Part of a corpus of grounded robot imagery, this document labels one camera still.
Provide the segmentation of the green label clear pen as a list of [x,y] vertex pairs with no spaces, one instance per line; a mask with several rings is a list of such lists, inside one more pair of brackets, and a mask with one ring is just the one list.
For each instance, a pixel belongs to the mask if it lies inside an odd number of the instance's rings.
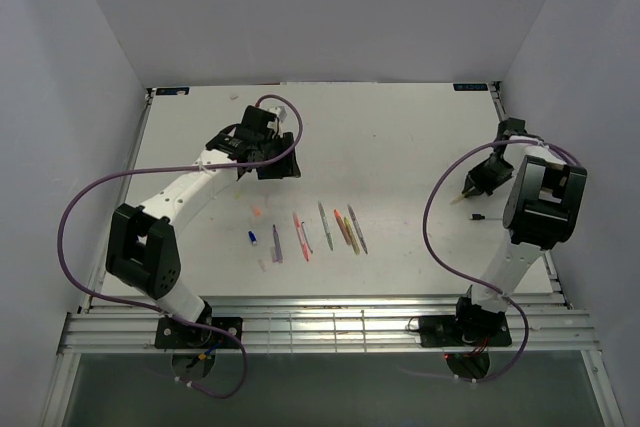
[[324,231],[324,235],[325,235],[328,247],[329,247],[329,249],[331,251],[333,251],[334,250],[334,244],[333,244],[333,239],[332,239],[332,236],[331,236],[329,223],[328,223],[328,220],[327,220],[327,216],[326,216],[326,213],[325,213],[324,206],[323,206],[321,201],[318,201],[317,205],[318,205],[319,215],[320,215],[320,219],[321,219],[321,223],[322,223],[322,226],[323,226],[323,231]]

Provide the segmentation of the pink label clear pen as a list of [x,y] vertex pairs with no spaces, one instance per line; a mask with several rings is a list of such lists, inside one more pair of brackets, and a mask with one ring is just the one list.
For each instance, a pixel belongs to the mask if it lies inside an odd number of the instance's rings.
[[351,222],[353,223],[356,236],[357,236],[357,238],[358,238],[358,240],[360,242],[360,245],[362,247],[362,250],[365,252],[365,254],[368,255],[368,253],[369,253],[368,252],[368,247],[367,247],[363,232],[361,230],[358,218],[356,216],[355,210],[353,209],[351,204],[347,204],[347,209],[348,209],[348,212],[349,212],[349,215],[350,215],[350,218],[351,218]]

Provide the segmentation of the red highlighter pen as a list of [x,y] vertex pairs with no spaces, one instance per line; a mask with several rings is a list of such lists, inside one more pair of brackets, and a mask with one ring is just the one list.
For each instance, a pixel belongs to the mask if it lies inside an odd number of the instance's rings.
[[298,217],[296,212],[292,213],[292,217],[293,217],[293,222],[294,222],[294,226],[295,226],[295,229],[296,229],[296,234],[297,234],[297,237],[298,237],[298,241],[299,241],[299,244],[300,244],[300,247],[301,247],[301,251],[302,251],[303,257],[304,257],[306,262],[309,262],[310,261],[310,252],[309,252],[307,243],[305,241],[304,234],[302,232],[301,222],[300,222],[299,217]]

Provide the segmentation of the purple highlighter cap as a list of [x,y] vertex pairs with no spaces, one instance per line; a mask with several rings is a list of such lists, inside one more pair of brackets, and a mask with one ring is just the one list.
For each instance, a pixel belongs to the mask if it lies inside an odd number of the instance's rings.
[[270,248],[270,254],[271,254],[271,259],[272,259],[273,263],[279,263],[280,262],[279,261],[279,256],[278,256],[278,254],[277,254],[277,252],[275,250],[275,247],[272,246]]

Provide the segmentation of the orange highlighter pen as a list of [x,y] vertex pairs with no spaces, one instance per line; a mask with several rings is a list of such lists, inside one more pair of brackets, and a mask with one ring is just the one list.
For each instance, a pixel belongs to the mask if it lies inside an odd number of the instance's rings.
[[338,227],[340,229],[340,232],[341,232],[346,244],[350,246],[351,245],[351,237],[350,237],[350,235],[349,235],[349,233],[347,231],[346,224],[344,223],[344,220],[343,220],[340,212],[337,209],[334,209],[333,213],[334,213],[335,220],[336,220],[336,222],[338,224]]

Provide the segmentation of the purple highlighter pen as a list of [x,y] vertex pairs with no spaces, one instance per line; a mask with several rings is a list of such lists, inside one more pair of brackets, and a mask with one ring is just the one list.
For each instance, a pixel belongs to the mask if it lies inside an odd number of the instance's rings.
[[274,241],[274,259],[277,263],[283,262],[283,254],[279,239],[279,233],[275,224],[272,225],[272,235]]

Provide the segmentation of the yellow highlighter pen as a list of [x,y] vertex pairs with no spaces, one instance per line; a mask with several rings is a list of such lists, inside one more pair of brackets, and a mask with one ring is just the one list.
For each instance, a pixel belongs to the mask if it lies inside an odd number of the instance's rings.
[[345,228],[347,230],[348,236],[350,238],[350,242],[353,248],[353,251],[356,255],[360,254],[360,246],[355,231],[352,227],[352,224],[348,218],[344,218]]

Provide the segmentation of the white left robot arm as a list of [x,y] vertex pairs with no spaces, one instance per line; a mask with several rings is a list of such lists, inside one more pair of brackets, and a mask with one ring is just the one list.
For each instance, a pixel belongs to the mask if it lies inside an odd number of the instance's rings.
[[208,304],[181,277],[178,237],[217,194],[244,173],[260,180],[298,177],[291,149],[295,137],[285,132],[255,143],[220,133],[194,162],[195,169],[138,206],[120,205],[111,221],[106,270],[152,299],[162,312],[181,318],[178,335],[190,346],[205,344],[212,334]]

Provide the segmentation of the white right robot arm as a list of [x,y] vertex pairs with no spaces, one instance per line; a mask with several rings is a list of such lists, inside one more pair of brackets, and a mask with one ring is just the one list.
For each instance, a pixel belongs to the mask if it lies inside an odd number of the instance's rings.
[[525,122],[508,118],[498,124],[496,139],[511,140],[493,149],[488,159],[466,176],[462,196],[492,195],[513,182],[503,214],[505,235],[493,259],[480,277],[459,298],[451,329],[464,344],[490,339],[502,331],[506,298],[520,284],[529,268],[574,232],[586,185],[587,171],[571,166],[541,143],[524,144],[533,136]]

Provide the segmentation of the dark blue corner sticker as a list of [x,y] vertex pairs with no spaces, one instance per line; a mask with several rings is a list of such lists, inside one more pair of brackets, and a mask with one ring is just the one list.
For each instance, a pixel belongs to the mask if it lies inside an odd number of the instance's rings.
[[155,90],[156,96],[183,96],[188,95],[189,87],[161,87]]
[[482,92],[489,90],[486,83],[453,83],[453,88],[457,92]]

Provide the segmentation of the dark blue left corner sticker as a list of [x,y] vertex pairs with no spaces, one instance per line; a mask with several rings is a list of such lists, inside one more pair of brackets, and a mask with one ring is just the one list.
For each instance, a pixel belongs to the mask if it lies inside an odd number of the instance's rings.
[[156,96],[183,96],[188,95],[189,87],[161,87],[155,90]]

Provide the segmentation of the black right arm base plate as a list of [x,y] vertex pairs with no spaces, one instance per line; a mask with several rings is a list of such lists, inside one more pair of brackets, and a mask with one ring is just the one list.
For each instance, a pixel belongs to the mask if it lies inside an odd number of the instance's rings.
[[418,333],[422,347],[512,345],[505,313],[484,310],[466,297],[459,299],[452,315],[420,316]]

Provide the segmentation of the aluminium frame rail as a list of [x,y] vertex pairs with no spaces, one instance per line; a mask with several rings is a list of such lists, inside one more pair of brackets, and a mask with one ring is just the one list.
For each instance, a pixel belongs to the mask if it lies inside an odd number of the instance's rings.
[[[562,303],[559,294],[525,295],[520,315],[511,309],[508,328],[516,350],[527,337],[535,351],[596,350],[599,340],[588,313]],[[421,315],[451,314],[452,297],[212,298],[217,316],[243,320],[242,342],[251,354],[412,353]],[[146,309],[94,302],[70,314],[61,353],[151,353],[159,317]]]

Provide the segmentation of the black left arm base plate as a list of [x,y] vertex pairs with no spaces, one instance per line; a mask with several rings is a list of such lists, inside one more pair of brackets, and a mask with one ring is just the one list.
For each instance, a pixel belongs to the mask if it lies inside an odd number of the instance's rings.
[[[242,337],[243,319],[241,317],[214,317],[211,319],[211,325],[228,334],[233,334],[238,340]],[[164,350],[239,348],[238,344],[226,335],[189,327],[168,317],[162,317],[158,321],[154,347]]]

